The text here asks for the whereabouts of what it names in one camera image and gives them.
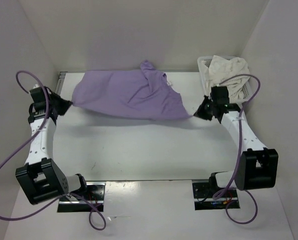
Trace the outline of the purple t shirt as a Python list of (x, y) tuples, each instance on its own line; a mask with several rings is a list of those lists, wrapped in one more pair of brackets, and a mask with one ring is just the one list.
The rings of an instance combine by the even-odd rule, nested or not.
[(143, 61), (136, 70), (89, 70), (72, 93), (76, 107), (114, 117), (140, 120), (190, 118), (167, 75)]

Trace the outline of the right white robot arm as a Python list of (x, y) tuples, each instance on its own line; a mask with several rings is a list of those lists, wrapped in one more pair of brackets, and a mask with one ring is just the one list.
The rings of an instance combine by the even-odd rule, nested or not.
[(215, 180), (208, 184), (212, 196), (220, 196), (226, 188), (245, 191), (275, 186), (279, 155), (256, 137), (239, 105), (229, 103), (227, 99), (219, 104), (205, 96), (194, 116), (208, 121), (218, 120), (238, 148), (234, 170), (213, 174)]

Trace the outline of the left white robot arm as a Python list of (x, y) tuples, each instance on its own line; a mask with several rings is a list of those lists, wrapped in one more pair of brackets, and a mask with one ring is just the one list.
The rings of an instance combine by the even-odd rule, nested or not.
[(30, 90), (33, 103), (28, 123), (31, 135), (28, 157), (15, 176), (32, 205), (71, 193), (76, 199), (88, 196), (84, 177), (77, 173), (66, 176), (53, 160), (53, 138), (58, 116), (63, 116), (72, 102), (62, 99), (48, 88)]

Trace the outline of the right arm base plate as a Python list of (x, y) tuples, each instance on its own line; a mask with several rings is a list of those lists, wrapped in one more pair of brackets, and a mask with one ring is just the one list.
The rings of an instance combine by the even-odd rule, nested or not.
[(236, 190), (229, 190), (218, 200), (213, 200), (213, 194), (218, 190), (211, 188), (207, 180), (193, 180), (193, 197), (195, 210), (239, 209), (240, 204)]

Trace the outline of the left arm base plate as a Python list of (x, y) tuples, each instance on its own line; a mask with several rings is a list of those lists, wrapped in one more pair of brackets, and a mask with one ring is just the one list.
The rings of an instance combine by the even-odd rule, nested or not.
[[(104, 209), (105, 182), (87, 181), (87, 190), (79, 195), (86, 199), (90, 204), (97, 206), (100, 212)], [(84, 201), (74, 196), (62, 197), (57, 206), (58, 213), (86, 213), (90, 212), (91, 207)]]

